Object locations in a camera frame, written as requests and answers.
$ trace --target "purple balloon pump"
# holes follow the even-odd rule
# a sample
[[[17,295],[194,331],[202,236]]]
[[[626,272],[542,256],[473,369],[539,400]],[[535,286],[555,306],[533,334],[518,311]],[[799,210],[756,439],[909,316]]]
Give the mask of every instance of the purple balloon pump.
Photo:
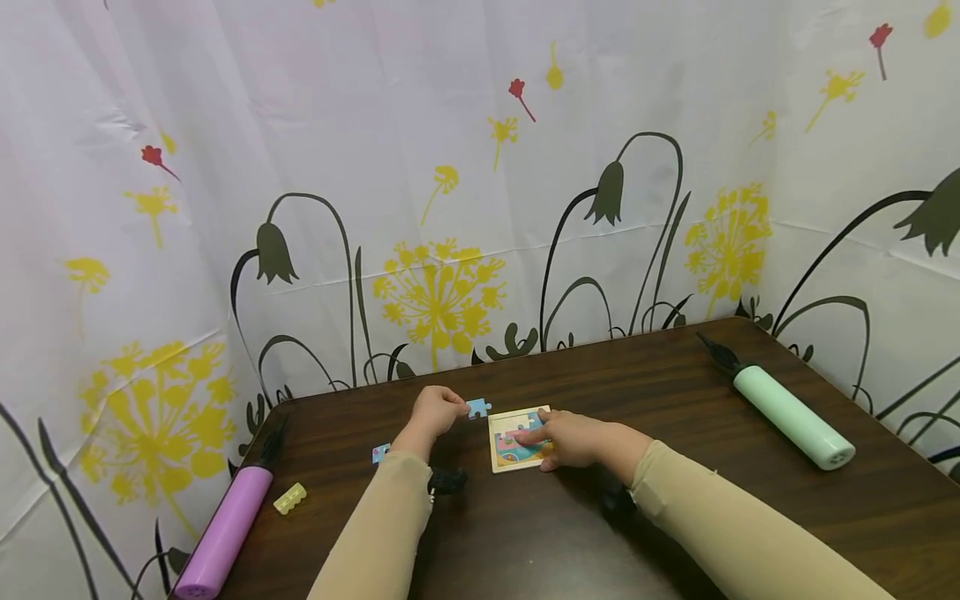
[[[241,467],[233,477],[174,586],[174,595],[181,600],[211,600],[220,593],[274,480],[271,469],[280,457],[286,430],[284,420],[263,443],[260,457]]]

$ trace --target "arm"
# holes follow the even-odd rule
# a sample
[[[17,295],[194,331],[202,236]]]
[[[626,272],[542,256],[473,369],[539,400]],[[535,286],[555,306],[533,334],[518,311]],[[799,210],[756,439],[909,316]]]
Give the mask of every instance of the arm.
[[[404,600],[430,518],[427,461],[437,438],[468,412],[447,388],[429,386],[326,557],[307,600]]]
[[[731,599],[893,600],[802,527],[665,444],[626,425],[566,411],[540,419],[543,428],[517,440],[553,441],[556,454],[541,470],[603,464]]]

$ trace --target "blue puzzle piece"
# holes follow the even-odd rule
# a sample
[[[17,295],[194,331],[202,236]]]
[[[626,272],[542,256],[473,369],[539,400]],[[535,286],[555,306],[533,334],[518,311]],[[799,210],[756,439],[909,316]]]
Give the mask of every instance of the blue puzzle piece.
[[[386,456],[386,455],[387,455],[387,452],[389,452],[389,451],[390,451],[390,445],[389,445],[389,444],[384,444],[384,445],[379,445],[379,446],[377,446],[377,447],[374,448],[373,451],[371,452],[371,462],[373,462],[373,463],[376,465],[377,463],[379,463],[380,461],[383,460],[383,457]]]
[[[470,407],[468,417],[471,419],[476,419],[477,417],[485,419],[487,417],[487,411],[493,408],[484,398],[468,400],[467,405]]]

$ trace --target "mint green balloon pump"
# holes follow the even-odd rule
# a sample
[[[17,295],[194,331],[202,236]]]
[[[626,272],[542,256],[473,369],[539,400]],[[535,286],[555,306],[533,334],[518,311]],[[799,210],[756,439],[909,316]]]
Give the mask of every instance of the mint green balloon pump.
[[[823,470],[835,470],[856,453],[853,444],[758,365],[744,365],[733,351],[697,332],[714,362],[733,379],[733,386],[768,421]]]

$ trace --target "beige sleeve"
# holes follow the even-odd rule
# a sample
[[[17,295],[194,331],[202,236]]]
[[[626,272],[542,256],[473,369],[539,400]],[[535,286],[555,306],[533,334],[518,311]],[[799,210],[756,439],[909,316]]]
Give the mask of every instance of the beige sleeve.
[[[406,599],[417,544],[433,507],[426,488],[430,474],[413,454],[384,457],[307,600]]]
[[[636,467],[632,494],[731,600],[893,598],[805,529],[661,442]]]

